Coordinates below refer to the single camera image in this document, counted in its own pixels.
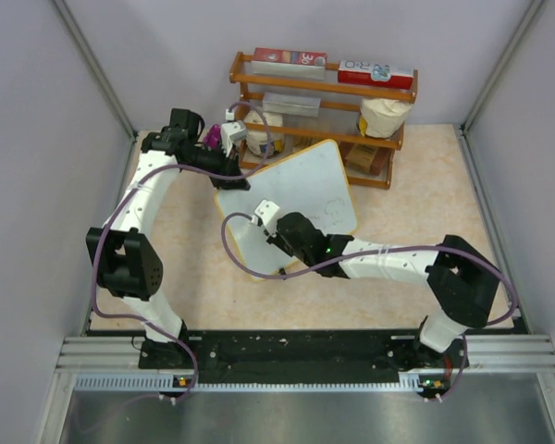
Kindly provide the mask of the brown scouring pad pack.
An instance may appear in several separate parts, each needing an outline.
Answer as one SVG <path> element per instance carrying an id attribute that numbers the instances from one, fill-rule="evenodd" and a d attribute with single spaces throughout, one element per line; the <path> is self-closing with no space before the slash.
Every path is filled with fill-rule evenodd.
<path id="1" fill-rule="evenodd" d="M 340 155 L 345 167 L 366 175 L 378 176 L 388 164 L 390 150 L 382 147 L 342 142 Z"/>

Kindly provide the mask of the cream paper bag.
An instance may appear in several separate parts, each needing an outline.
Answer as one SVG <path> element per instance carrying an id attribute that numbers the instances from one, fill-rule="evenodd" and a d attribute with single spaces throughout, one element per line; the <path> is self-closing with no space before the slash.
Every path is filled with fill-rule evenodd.
<path id="1" fill-rule="evenodd" d="M 360 104 L 358 128 L 362 136 L 388 139 L 404 123 L 413 104 L 392 99 L 364 98 Z"/>

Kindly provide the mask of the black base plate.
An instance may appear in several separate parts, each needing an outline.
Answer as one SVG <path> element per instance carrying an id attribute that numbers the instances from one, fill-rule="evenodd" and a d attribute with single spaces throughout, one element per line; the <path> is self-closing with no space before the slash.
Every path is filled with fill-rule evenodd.
<path id="1" fill-rule="evenodd" d="M 461 364 L 463 343 L 443 353 L 418 343 L 415 330 L 191 330 L 186 345 L 147 339 L 142 370 L 191 370 L 207 384 L 396 382 L 401 372 L 445 373 Z"/>

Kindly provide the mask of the aluminium frame post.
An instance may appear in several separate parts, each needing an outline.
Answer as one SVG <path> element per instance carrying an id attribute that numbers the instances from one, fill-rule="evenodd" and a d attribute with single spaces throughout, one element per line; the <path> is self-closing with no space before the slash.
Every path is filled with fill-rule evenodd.
<path id="1" fill-rule="evenodd" d="M 511 34 L 508 42 L 501 51 L 499 58 L 491 70 L 487 79 L 480 90 L 479 94 L 466 115 L 463 123 L 460 125 L 460 130 L 463 136 L 474 127 L 477 120 L 485 110 L 487 103 L 491 99 L 495 90 L 499 87 L 502 78 L 508 71 L 510 64 L 520 48 L 523 46 L 528 34 L 535 27 L 537 21 L 540 19 L 548 1 L 546 0 L 533 0 L 529 1 L 526 5 L 523 16 L 520 18 L 517 26 Z"/>
<path id="2" fill-rule="evenodd" d="M 74 17 L 68 2 L 64 0 L 49 0 L 48 3 L 54 9 L 58 19 L 66 29 L 68 36 L 80 54 L 80 58 L 82 59 L 84 66 L 91 75 L 92 80 L 96 84 L 100 94 L 105 100 L 105 103 L 117 120 L 117 123 L 129 138 L 135 139 L 137 130 L 130 122 L 127 112 L 125 111 L 112 84 L 106 76 L 105 71 L 97 59 L 90 43 L 85 37 L 84 32 L 80 28 L 78 21 Z"/>

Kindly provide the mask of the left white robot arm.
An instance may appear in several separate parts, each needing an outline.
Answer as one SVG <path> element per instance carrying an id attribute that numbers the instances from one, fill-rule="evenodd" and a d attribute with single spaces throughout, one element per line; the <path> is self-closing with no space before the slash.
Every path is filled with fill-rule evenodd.
<path id="1" fill-rule="evenodd" d="M 134 175 L 113 214 L 86 235 L 91 297 L 105 289 L 121 299 L 131 310 L 129 318 L 144 325 L 148 339 L 161 343 L 159 355 L 175 367 L 189 361 L 191 345 L 180 337 L 184 323 L 161 291 L 164 266 L 150 242 L 160 205 L 184 170 L 206 175 L 218 190 L 250 188 L 236 148 L 247 135 L 245 124 L 228 111 L 216 148 L 201 143 L 203 131 L 200 115 L 172 109 L 168 124 L 144 137 Z"/>

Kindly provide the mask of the red white box right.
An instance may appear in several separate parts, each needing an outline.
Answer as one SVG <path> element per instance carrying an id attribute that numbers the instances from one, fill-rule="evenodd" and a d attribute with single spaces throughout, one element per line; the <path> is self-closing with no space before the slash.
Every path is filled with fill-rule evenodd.
<path id="1" fill-rule="evenodd" d="M 395 68 L 376 62 L 342 60 L 339 62 L 337 80 L 339 83 L 410 90 L 414 74 L 411 69 Z"/>

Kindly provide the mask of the white round tub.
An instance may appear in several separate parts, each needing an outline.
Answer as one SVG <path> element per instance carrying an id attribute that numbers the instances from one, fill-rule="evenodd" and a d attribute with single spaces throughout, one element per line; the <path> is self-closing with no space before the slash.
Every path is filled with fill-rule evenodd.
<path id="1" fill-rule="evenodd" d="M 283 116 L 278 113 L 263 112 L 265 120 L 270 127 L 282 127 Z M 284 136 L 281 133 L 271 133 L 271 142 L 268 142 L 265 129 L 252 130 L 247 133 L 246 143 L 248 149 L 255 155 L 263 157 L 268 152 L 268 157 L 280 154 L 284 148 Z"/>

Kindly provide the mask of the aluminium frame post left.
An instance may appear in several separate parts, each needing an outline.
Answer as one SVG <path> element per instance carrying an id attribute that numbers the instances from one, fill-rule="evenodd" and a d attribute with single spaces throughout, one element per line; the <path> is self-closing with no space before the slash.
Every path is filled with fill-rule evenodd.
<path id="1" fill-rule="evenodd" d="M 91 75 L 92 80 L 96 84 L 100 94 L 105 100 L 105 103 L 117 120 L 117 123 L 129 138 L 135 139 L 137 130 L 130 122 L 127 112 L 125 111 L 112 84 L 106 76 L 105 71 L 97 59 L 90 43 L 85 37 L 84 32 L 80 28 L 78 21 L 74 17 L 68 2 L 64 0 L 49 0 L 48 3 L 54 9 L 58 19 L 66 29 L 68 36 L 80 54 L 80 58 L 82 59 L 84 66 Z"/>

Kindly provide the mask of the orange wooden shelf rack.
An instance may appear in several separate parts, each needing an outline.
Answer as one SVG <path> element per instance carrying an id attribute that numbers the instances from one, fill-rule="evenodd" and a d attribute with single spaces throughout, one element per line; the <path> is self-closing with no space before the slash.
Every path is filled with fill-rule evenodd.
<path id="1" fill-rule="evenodd" d="M 281 93 L 318 97 L 321 99 L 317 117 L 283 116 L 282 127 L 270 127 L 272 132 L 284 136 L 284 148 L 276 159 L 303 150 L 315 142 L 331 139 L 358 143 L 390 150 L 388 164 L 378 176 L 366 175 L 346 167 L 350 182 L 356 185 L 387 190 L 391 186 L 395 154 L 402 148 L 405 122 L 388 139 L 362 136 L 358 128 L 360 104 L 364 98 L 392 99 L 414 105 L 418 93 L 418 72 L 414 74 L 410 90 L 394 90 L 380 87 L 339 83 L 339 62 L 327 60 L 323 68 L 301 66 L 256 65 L 253 53 L 238 52 L 229 71 L 229 80 L 240 88 L 240 99 L 263 109 L 265 93 Z"/>

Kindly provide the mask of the purple snack bag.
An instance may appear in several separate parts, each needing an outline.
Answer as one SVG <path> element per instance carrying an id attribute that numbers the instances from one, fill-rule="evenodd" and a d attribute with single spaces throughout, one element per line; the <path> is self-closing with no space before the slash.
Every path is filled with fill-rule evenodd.
<path id="1" fill-rule="evenodd" d="M 217 151 L 222 147 L 221 126 L 213 125 L 203 137 L 203 146 L 210 151 Z"/>

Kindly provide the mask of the red foil box left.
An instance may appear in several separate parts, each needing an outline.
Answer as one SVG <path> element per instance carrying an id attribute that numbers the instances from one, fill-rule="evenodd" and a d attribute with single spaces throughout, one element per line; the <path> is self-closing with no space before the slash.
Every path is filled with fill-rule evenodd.
<path id="1" fill-rule="evenodd" d="M 327 63 L 327 53 L 257 47 L 253 52 L 252 62 L 260 66 L 323 68 Z"/>

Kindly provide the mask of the clear plastic box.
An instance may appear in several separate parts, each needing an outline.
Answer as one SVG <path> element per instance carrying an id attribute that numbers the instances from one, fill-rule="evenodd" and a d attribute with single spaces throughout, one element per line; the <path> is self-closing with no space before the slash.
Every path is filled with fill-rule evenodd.
<path id="1" fill-rule="evenodd" d="M 266 112 L 300 117 L 317 117 L 319 115 L 321 99 L 318 97 L 266 92 L 262 99 L 262 105 Z"/>

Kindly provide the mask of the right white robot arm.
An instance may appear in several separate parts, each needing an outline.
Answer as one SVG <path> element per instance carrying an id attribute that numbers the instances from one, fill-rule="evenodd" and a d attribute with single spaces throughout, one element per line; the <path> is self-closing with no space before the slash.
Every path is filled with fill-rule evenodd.
<path id="1" fill-rule="evenodd" d="M 425 318 L 413 343 L 420 364 L 437 364 L 467 329 L 487 325 L 500 273 L 459 236 L 413 250 L 325 234 L 298 212 L 265 209 L 255 214 L 269 244 L 324 278 L 387 279 L 431 290 L 439 308 Z"/>

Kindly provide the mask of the yellow framed whiteboard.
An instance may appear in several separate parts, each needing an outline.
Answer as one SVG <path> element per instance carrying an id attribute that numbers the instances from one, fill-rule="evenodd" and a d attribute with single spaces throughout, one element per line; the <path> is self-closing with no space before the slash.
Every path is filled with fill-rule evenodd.
<path id="1" fill-rule="evenodd" d="M 268 200 L 284 213 L 299 212 L 324 233 L 352 234 L 358 226 L 339 145 L 323 140 L 272 163 L 248 178 L 248 191 L 218 191 L 216 205 L 223 217 L 233 213 L 251 216 Z M 240 261 L 262 274 L 276 274 L 297 259 L 266 242 L 263 229 L 243 217 L 227 223 L 227 237 Z"/>

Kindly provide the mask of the aluminium frame post right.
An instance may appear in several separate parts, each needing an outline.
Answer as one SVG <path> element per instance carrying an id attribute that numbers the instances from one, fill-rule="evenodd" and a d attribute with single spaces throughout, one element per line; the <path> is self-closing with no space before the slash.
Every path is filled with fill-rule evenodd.
<path id="1" fill-rule="evenodd" d="M 533 0 L 529 1 L 526 5 L 523 16 L 520 18 L 517 26 L 511 34 L 508 42 L 501 51 L 499 58 L 491 70 L 487 79 L 480 90 L 479 94 L 466 115 L 463 123 L 460 125 L 460 130 L 463 136 L 474 127 L 477 120 L 485 110 L 487 103 L 491 99 L 495 90 L 499 87 L 502 78 L 508 71 L 510 64 L 520 48 L 523 46 L 528 34 L 535 27 L 537 21 L 540 19 L 548 1 L 546 0 Z"/>

